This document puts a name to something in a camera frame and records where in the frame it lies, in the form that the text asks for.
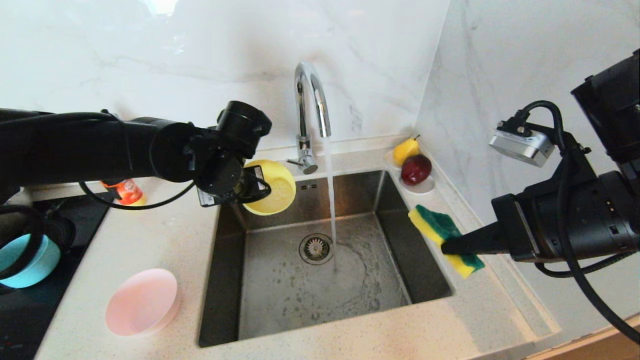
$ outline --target sponge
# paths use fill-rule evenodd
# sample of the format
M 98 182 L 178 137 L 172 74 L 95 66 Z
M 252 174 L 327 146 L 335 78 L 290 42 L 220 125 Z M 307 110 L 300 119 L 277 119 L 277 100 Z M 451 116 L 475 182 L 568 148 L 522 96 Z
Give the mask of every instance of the sponge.
M 439 246 L 442 246 L 445 241 L 455 241 L 462 236 L 449 215 L 430 211 L 421 205 L 409 211 L 409 219 L 424 236 Z M 463 279 L 484 268 L 484 263 L 475 254 L 445 254 L 445 258 Z

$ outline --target faucet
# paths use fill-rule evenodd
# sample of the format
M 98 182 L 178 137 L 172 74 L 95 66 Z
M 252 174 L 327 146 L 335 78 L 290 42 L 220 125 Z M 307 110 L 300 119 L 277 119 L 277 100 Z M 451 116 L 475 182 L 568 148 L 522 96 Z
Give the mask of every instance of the faucet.
M 303 173 L 311 174 L 318 169 L 318 166 L 316 165 L 314 154 L 311 150 L 311 136 L 307 133 L 307 114 L 305 113 L 305 91 L 303 84 L 307 82 L 311 87 L 311 91 L 313 91 L 320 136 L 323 138 L 331 136 L 329 112 L 326 108 L 326 99 L 324 98 L 322 83 L 313 65 L 303 61 L 296 67 L 294 77 L 296 104 L 298 105 L 298 123 L 300 125 L 300 133 L 296 136 L 298 140 L 298 159 L 289 159 L 287 162 L 296 164 L 302 168 Z

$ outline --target sink drain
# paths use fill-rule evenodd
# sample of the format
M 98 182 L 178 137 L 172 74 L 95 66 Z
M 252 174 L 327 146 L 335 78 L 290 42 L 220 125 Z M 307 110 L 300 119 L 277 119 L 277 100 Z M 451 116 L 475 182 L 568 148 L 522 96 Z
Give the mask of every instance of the sink drain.
M 299 252 L 308 264 L 324 264 L 333 256 L 333 241 L 325 234 L 311 234 L 302 239 Z

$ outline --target running water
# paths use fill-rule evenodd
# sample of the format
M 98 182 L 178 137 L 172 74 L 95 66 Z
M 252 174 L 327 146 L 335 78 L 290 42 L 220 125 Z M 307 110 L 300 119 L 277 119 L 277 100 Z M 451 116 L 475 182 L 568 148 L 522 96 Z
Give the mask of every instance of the running water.
M 333 193 L 333 167 L 331 164 L 331 140 L 327 136 L 323 138 L 324 145 L 324 162 L 326 163 L 326 180 L 329 184 L 329 210 L 331 211 L 331 240 L 335 249 L 338 245 L 338 237 L 335 235 L 335 195 Z

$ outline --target faucet handle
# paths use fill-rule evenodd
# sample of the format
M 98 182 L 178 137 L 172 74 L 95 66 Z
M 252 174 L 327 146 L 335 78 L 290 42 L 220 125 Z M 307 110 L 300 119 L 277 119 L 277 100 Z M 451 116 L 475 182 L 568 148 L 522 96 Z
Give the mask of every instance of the faucet handle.
M 305 164 L 303 164 L 300 161 L 295 160 L 295 159 L 287 159 L 287 162 L 290 163 L 290 164 L 293 164 L 293 165 L 297 165 L 299 167 L 305 166 Z
M 309 175 L 318 169 L 318 166 L 316 165 L 316 161 L 314 160 L 314 157 L 311 155 L 303 155 L 297 161 L 288 159 L 287 162 L 295 164 L 300 168 L 302 168 L 302 172 L 305 173 L 306 175 Z

